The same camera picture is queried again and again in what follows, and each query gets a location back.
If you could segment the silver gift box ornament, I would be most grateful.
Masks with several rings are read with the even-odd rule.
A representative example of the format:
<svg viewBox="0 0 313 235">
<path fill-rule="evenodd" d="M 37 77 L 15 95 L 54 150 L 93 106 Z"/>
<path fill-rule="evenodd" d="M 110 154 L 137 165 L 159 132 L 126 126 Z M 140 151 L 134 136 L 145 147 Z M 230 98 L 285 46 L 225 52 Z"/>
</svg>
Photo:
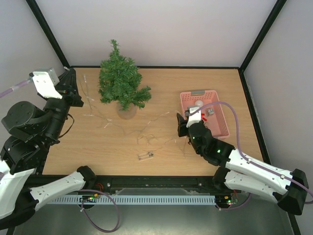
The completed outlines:
<svg viewBox="0 0 313 235">
<path fill-rule="evenodd" d="M 214 115 L 214 114 L 215 114 L 215 111 L 214 111 L 213 108 L 207 109 L 207 115 L 208 115 L 208 116 L 211 116 L 211 115 Z"/>
</svg>

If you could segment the pink plastic basket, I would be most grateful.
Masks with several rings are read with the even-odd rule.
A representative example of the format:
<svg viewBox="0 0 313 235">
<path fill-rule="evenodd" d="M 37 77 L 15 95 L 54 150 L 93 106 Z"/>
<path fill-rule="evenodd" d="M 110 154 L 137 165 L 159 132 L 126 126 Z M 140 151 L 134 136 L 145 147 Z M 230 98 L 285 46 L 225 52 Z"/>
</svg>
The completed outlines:
<svg viewBox="0 0 313 235">
<path fill-rule="evenodd" d="M 209 103 L 218 102 L 219 97 L 215 90 L 181 92 L 180 103 L 182 111 L 185 113 L 188 107 L 195 106 L 195 101 L 197 100 L 203 101 L 204 105 L 206 105 Z M 214 109 L 214 115 L 207 115 L 207 109 L 209 108 Z M 205 114 L 207 121 L 204 121 L 204 124 L 208 129 L 211 130 L 213 137 L 217 139 L 226 139 L 230 136 L 224 112 L 220 104 L 208 106 L 201 110 L 201 113 Z"/>
</svg>

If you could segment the clear string lights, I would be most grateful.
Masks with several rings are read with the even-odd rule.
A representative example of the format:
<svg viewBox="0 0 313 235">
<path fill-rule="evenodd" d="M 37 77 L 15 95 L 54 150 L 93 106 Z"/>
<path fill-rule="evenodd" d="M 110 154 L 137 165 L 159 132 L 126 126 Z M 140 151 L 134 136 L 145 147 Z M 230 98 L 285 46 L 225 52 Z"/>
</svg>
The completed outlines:
<svg viewBox="0 0 313 235">
<path fill-rule="evenodd" d="M 80 94 L 85 102 L 80 109 L 81 122 L 87 132 L 93 132 L 109 150 L 119 145 L 136 155 L 152 151 L 183 151 L 185 138 L 177 134 L 179 95 L 165 90 L 163 80 L 150 84 L 152 98 L 143 109 L 136 106 L 121 112 L 118 104 L 100 102 L 98 80 L 82 74 L 79 78 Z"/>
</svg>

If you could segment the small green christmas tree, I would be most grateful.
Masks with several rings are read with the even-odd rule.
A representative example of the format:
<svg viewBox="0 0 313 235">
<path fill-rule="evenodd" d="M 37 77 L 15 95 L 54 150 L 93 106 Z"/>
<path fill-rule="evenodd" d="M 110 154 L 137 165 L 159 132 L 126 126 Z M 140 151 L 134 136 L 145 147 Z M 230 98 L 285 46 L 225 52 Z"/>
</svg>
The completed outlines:
<svg viewBox="0 0 313 235">
<path fill-rule="evenodd" d="M 120 110 L 127 111 L 131 105 L 140 109 L 152 98 L 151 88 L 140 88 L 142 75 L 132 58 L 120 54 L 119 44 L 110 40 L 112 51 L 100 64 L 98 93 L 100 101 L 109 104 L 116 101 Z"/>
</svg>

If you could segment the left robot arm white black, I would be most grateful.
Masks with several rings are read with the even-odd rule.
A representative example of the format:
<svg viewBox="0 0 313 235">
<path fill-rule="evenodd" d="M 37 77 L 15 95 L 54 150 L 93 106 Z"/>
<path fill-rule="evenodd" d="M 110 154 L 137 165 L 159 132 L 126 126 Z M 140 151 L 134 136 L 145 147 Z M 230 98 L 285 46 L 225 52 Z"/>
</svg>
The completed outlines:
<svg viewBox="0 0 313 235">
<path fill-rule="evenodd" d="M 0 222 L 28 219 L 50 201 L 92 187 L 96 176 L 88 166 L 44 186 L 24 189 L 30 175 L 47 158 L 51 146 L 63 137 L 62 128 L 71 107 L 84 105 L 76 71 L 57 75 L 54 69 L 32 73 L 37 93 L 45 99 L 40 109 L 28 101 L 13 105 L 2 124 L 10 134 L 0 153 Z"/>
</svg>

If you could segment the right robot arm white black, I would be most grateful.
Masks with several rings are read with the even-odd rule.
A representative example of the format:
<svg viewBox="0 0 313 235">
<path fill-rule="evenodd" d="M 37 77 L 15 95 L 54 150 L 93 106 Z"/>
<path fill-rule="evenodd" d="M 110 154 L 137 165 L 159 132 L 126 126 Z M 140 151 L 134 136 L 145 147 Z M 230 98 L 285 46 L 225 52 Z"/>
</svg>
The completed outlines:
<svg viewBox="0 0 313 235">
<path fill-rule="evenodd" d="M 178 136 L 187 137 L 196 154 L 218 169 L 213 186 L 241 190 L 274 202 L 282 210 L 301 215 L 308 181 L 305 172 L 274 167 L 244 154 L 233 145 L 212 136 L 201 120 L 188 121 L 177 114 Z"/>
</svg>

